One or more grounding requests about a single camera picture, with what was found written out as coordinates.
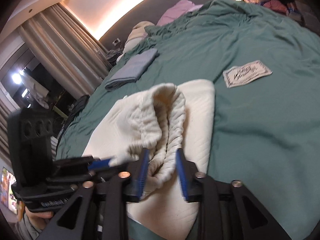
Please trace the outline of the person left hand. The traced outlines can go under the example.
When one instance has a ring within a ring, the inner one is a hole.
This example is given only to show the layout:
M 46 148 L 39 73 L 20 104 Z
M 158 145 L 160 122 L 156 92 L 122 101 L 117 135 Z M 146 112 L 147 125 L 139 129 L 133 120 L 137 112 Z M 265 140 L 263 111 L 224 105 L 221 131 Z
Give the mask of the person left hand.
M 25 208 L 25 213 L 30 223 L 39 230 L 43 230 L 47 225 L 47 221 L 54 215 L 52 211 L 33 213 L 27 207 Z

